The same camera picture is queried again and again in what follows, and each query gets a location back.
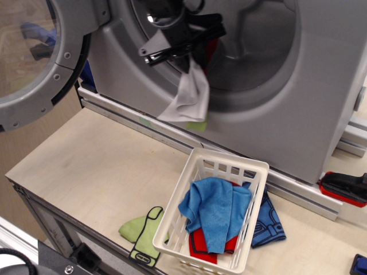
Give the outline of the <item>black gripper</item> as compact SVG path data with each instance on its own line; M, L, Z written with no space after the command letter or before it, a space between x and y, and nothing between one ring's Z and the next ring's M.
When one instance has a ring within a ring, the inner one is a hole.
M208 64L205 44L226 34L222 15L181 13L169 17L147 15L157 28L155 34L138 50L150 66L173 61L182 73L189 73L190 56L205 69Z

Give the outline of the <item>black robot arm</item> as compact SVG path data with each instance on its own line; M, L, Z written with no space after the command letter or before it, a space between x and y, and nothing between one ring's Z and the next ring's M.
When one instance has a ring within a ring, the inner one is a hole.
M139 49L149 66L171 61L184 73L193 59L205 69L226 34L222 15L200 14L205 2L189 7L185 1L142 1L147 19L156 33Z

